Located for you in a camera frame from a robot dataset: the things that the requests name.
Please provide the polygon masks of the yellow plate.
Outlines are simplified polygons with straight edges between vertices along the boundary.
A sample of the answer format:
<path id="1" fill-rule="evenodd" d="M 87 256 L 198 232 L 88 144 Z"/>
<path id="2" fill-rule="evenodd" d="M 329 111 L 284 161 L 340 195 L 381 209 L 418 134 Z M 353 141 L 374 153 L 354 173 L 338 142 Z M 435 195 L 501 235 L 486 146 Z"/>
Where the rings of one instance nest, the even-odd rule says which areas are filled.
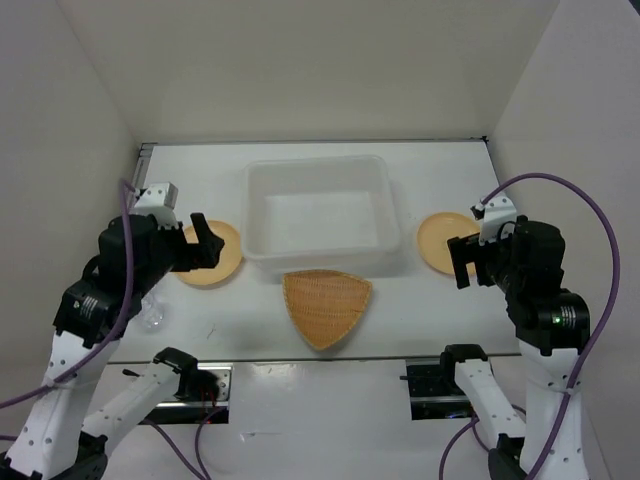
<path id="1" fill-rule="evenodd" d="M 416 233 L 416 244 L 427 265 L 440 273 L 453 275 L 454 268 L 447 241 L 454 237 L 474 235 L 479 231 L 476 222 L 465 215 L 440 212 L 423 220 Z"/>
<path id="2" fill-rule="evenodd" d="M 214 268 L 175 272 L 183 283 L 194 287 L 212 287 L 231 278 L 243 260 L 239 232 L 230 224 L 208 220 L 210 230 L 224 241 L 219 262 Z"/>

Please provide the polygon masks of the clear plastic cup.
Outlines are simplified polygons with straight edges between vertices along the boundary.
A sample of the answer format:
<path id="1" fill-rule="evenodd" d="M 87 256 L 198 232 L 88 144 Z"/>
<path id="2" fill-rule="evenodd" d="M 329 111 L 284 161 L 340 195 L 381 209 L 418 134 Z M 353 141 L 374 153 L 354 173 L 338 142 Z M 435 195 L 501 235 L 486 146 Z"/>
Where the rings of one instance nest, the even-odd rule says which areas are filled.
<path id="1" fill-rule="evenodd" d="M 141 310 L 135 322 L 147 331 L 157 331 L 163 326 L 164 315 L 164 305 L 152 293 L 148 293 L 141 300 Z"/>

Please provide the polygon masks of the woven bamboo basket tray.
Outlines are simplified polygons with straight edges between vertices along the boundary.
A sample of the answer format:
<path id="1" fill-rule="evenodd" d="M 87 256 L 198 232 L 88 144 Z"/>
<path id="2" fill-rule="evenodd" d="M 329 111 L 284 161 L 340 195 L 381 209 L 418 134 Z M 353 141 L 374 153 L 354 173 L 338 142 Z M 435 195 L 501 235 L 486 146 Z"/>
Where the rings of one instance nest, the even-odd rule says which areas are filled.
<path id="1" fill-rule="evenodd" d="M 316 351 L 341 342 L 365 314 L 370 281 L 334 270 L 290 272 L 282 278 L 284 303 L 293 325 Z"/>

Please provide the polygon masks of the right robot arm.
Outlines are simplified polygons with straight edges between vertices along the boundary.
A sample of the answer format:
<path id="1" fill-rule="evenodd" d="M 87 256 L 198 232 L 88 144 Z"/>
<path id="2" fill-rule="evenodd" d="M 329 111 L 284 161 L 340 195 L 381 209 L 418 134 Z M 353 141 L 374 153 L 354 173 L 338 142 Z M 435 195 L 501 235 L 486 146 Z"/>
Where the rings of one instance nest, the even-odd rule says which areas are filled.
<path id="1" fill-rule="evenodd" d="M 520 417 L 497 384 L 483 349 L 445 347 L 438 381 L 463 392 L 487 435 L 493 479 L 586 479 L 582 394 L 572 376 L 590 337 L 585 301 L 562 288 L 565 242 L 558 228 L 518 217 L 493 242 L 479 235 L 447 245 L 459 288 L 474 264 L 481 286 L 497 286 L 525 361 L 526 415 Z"/>

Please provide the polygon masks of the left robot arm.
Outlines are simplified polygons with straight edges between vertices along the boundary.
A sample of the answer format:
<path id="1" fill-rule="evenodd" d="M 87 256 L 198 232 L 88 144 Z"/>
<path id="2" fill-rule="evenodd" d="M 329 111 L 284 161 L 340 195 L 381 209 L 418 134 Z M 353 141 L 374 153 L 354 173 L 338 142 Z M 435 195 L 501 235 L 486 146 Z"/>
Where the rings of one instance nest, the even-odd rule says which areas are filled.
<path id="1" fill-rule="evenodd" d="M 120 442 L 157 404 L 214 393 L 217 378 L 192 355 L 167 347 L 129 386 L 91 413 L 97 384 L 142 299 L 169 272 L 217 266 L 224 241 L 200 213 L 197 235 L 162 227 L 152 215 L 113 219 L 99 236 L 99 252 L 64 292 L 46 376 L 32 410 L 1 455 L 4 479 L 100 479 Z"/>

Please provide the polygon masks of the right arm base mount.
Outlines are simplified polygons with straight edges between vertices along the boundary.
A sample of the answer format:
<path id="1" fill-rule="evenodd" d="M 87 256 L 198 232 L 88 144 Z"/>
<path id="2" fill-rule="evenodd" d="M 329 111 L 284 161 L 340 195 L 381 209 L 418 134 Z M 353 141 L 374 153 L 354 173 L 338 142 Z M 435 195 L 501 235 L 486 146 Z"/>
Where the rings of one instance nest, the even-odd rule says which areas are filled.
<path id="1" fill-rule="evenodd" d="M 413 421 L 469 419 L 473 414 L 468 398 L 448 382 L 436 358 L 407 360 L 400 379 L 408 389 Z"/>

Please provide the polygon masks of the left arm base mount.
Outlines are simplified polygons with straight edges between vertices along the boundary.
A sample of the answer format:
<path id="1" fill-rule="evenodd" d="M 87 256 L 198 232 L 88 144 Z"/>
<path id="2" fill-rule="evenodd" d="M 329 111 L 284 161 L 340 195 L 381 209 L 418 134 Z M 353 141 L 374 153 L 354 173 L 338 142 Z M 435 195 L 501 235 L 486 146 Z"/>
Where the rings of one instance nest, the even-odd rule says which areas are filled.
<path id="1" fill-rule="evenodd" d="M 160 378 L 161 374 L 174 373 L 171 367 L 151 363 L 144 369 L 124 368 L 122 373 L 132 381 L 143 378 Z M 229 418 L 229 395 L 231 368 L 200 369 L 188 384 L 179 379 L 177 390 L 169 390 L 147 415 L 146 419 L 159 425 L 196 425 L 212 415 L 207 423 L 227 423 Z"/>

